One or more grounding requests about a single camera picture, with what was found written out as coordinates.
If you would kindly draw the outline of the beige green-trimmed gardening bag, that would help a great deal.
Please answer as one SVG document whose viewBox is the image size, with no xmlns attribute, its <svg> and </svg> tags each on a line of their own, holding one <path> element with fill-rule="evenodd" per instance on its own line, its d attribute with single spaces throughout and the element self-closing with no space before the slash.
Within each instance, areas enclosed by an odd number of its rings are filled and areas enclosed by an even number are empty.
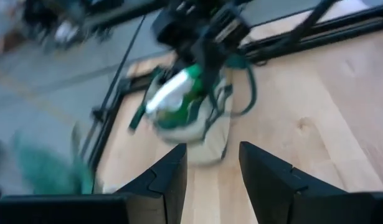
<svg viewBox="0 0 383 224">
<path fill-rule="evenodd" d="M 225 155 L 230 133 L 231 119 L 248 113 L 257 100 L 257 86 L 253 70 L 247 72 L 250 101 L 240 111 L 233 111 L 234 83 L 231 69 L 220 68 L 213 87 L 198 109 L 197 119 L 189 126 L 176 129 L 156 128 L 150 120 L 156 135 L 168 144 L 186 144 L 188 160 L 195 166 L 209 166 L 221 161 Z"/>
</svg>

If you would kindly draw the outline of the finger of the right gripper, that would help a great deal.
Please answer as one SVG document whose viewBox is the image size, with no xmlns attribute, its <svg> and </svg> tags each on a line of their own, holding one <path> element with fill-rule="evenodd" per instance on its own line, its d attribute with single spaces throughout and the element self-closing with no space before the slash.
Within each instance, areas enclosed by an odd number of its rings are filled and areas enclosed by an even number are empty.
<svg viewBox="0 0 383 224">
<path fill-rule="evenodd" d="M 219 45 L 213 42 L 196 42 L 193 54 L 198 66 L 201 67 L 201 81 L 205 92 L 208 92 L 219 74 L 223 64 L 223 54 Z"/>
</svg>

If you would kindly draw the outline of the green plastic spray bottle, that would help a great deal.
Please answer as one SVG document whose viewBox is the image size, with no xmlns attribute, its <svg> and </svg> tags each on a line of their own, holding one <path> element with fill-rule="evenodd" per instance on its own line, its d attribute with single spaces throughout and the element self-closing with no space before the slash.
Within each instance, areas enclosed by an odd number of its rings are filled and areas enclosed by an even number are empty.
<svg viewBox="0 0 383 224">
<path fill-rule="evenodd" d="M 197 64 L 176 74 L 171 69 L 156 67 L 128 129 L 135 131 L 142 117 L 150 120 L 157 129 L 189 126 L 197 119 L 198 109 L 207 97 L 201 76 L 202 69 Z"/>
</svg>

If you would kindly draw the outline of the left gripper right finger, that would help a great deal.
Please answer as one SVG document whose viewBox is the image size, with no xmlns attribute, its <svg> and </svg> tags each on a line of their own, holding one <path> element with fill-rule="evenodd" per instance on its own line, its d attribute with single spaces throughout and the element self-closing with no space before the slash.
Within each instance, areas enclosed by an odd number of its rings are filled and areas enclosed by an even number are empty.
<svg viewBox="0 0 383 224">
<path fill-rule="evenodd" d="M 239 163 L 259 224 L 289 224 L 296 195 L 328 196 L 346 192 L 248 141 L 239 144 Z"/>
</svg>

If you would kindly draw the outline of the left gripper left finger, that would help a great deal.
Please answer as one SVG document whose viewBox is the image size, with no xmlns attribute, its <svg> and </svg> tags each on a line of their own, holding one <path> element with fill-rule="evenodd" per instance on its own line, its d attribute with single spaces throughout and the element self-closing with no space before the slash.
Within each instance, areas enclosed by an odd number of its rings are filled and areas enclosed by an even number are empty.
<svg viewBox="0 0 383 224">
<path fill-rule="evenodd" d="M 181 224 L 187 188 L 187 147 L 179 144 L 131 182 L 117 190 L 124 196 L 119 224 Z"/>
</svg>

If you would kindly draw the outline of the black metal table frame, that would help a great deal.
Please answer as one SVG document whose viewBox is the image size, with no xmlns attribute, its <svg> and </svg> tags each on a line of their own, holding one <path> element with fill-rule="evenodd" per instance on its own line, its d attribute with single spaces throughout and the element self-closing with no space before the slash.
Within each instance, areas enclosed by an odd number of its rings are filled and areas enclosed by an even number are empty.
<svg viewBox="0 0 383 224">
<path fill-rule="evenodd" d="M 317 6 L 309 9 L 310 14 L 292 30 L 242 44 L 235 52 L 228 55 L 222 65 L 251 71 L 253 64 L 261 66 L 273 58 L 333 44 L 383 29 L 383 4 L 327 21 L 322 20 L 333 6 L 344 1 L 321 0 Z M 185 64 L 175 60 L 173 65 L 164 68 L 171 69 L 174 74 L 174 72 L 184 68 Z M 122 68 L 117 69 L 116 76 L 106 94 L 106 98 L 113 98 L 112 103 L 105 100 L 101 107 L 92 110 L 94 123 L 102 124 L 88 159 L 88 165 L 92 169 L 98 167 L 122 99 L 126 95 L 146 90 L 153 79 L 155 68 L 123 78 L 119 77 Z"/>
</svg>

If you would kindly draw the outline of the green snake plant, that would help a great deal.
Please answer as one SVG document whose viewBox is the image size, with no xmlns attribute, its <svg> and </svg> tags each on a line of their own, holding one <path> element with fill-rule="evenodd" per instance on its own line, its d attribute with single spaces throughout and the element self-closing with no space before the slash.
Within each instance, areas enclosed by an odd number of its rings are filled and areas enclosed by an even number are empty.
<svg viewBox="0 0 383 224">
<path fill-rule="evenodd" d="M 16 132 L 11 140 L 21 175 L 36 195 L 92 194 L 95 176 L 80 154 L 82 133 L 75 123 L 70 135 L 69 160 Z"/>
</svg>

